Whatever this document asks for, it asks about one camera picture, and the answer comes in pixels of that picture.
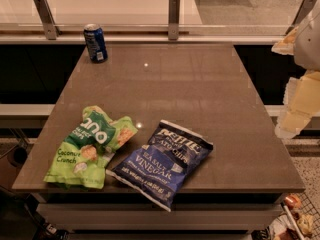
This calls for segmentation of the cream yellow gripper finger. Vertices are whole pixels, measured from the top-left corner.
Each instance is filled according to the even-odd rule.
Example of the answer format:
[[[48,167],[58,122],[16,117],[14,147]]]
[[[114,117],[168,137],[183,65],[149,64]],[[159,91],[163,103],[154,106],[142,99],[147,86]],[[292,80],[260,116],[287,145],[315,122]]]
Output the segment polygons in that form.
[[[271,51],[280,55],[293,55],[297,30],[297,27],[293,28],[281,41],[272,46]]]
[[[307,71],[299,79],[291,77],[286,85],[283,103],[275,134],[281,139],[292,139],[320,111],[320,72]]]

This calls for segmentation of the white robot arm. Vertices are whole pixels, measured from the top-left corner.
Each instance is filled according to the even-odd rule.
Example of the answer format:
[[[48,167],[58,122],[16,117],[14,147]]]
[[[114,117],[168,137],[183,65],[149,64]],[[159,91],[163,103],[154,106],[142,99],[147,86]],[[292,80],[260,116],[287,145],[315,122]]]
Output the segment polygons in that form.
[[[275,127],[279,138],[291,139],[320,112],[320,8],[315,6],[271,51],[292,55],[295,64],[305,69],[299,79],[289,78]]]

